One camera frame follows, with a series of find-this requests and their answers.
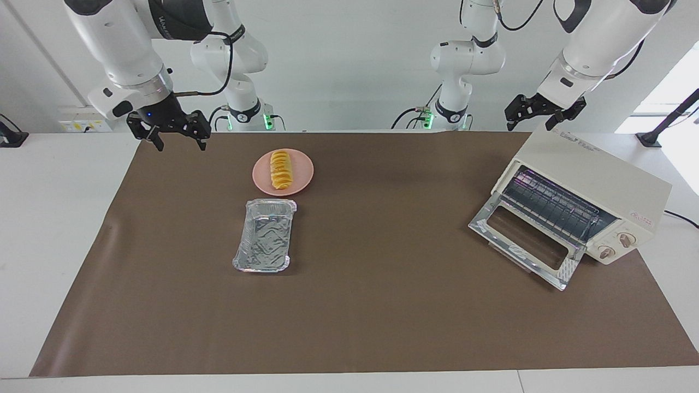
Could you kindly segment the yellow ridged bread loaf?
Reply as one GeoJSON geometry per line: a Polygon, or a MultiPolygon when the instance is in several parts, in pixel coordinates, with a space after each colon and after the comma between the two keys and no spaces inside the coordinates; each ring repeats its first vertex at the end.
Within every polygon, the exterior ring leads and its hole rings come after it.
{"type": "Polygon", "coordinates": [[[291,155],[287,150],[275,150],[270,155],[270,182],[276,190],[285,190],[294,182],[291,155]]]}

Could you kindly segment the aluminium foil baking tray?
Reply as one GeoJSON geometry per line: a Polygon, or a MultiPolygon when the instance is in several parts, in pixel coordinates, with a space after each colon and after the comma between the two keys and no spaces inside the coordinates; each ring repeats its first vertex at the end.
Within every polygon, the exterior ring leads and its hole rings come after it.
{"type": "Polygon", "coordinates": [[[246,203],[234,268],[251,273],[280,273],[290,263],[292,221],[297,204],[289,199],[254,199],[246,203]]]}

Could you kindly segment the cream toaster oven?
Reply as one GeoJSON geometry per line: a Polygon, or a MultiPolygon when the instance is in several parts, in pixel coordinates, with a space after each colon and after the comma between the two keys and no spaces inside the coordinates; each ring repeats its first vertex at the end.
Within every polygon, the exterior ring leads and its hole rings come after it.
{"type": "Polygon", "coordinates": [[[599,246],[614,248],[614,260],[599,261],[605,265],[621,259],[653,238],[671,196],[669,182],[615,157],[580,136],[557,128],[532,133],[507,165],[492,192],[502,194],[520,166],[538,172],[618,217],[618,221],[585,243],[588,254],[597,261],[599,246]],[[617,238],[619,232],[634,234],[636,248],[624,248],[617,238]]]}

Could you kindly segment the glass oven door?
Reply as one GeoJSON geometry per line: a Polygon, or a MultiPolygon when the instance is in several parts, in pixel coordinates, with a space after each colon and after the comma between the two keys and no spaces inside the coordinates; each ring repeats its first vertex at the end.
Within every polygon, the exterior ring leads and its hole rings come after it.
{"type": "Polygon", "coordinates": [[[574,235],[499,192],[489,197],[469,228],[507,259],[559,291],[567,288],[587,250],[574,235]]]}

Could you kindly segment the pink round plate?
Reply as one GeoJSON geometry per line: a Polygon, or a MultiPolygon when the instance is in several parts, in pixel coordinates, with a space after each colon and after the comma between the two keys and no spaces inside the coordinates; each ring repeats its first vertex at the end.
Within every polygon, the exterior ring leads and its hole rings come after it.
{"type": "Polygon", "coordinates": [[[287,150],[291,155],[294,172],[294,182],[292,185],[285,190],[276,190],[272,187],[270,181],[270,155],[275,150],[268,152],[257,160],[252,169],[253,182],[260,191],[267,195],[272,195],[273,197],[287,197],[297,194],[308,186],[312,180],[314,174],[312,160],[299,150],[289,148],[277,150],[287,150]]]}

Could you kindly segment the brown table mat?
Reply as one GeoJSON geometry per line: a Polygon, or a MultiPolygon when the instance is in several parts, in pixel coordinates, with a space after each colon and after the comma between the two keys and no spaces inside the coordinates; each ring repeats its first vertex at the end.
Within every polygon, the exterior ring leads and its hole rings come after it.
{"type": "Polygon", "coordinates": [[[467,224],[526,133],[138,145],[32,377],[661,367],[699,353],[638,252],[558,291],[467,224]],[[287,269],[238,271],[252,167],[305,152],[287,269]]]}

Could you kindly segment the short black desk mount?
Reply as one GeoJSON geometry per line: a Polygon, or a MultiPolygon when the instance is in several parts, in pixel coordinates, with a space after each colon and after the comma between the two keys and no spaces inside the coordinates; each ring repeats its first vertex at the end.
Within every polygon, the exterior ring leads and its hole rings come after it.
{"type": "Polygon", "coordinates": [[[22,131],[13,120],[0,114],[0,148],[18,148],[28,136],[29,133],[22,131]]]}

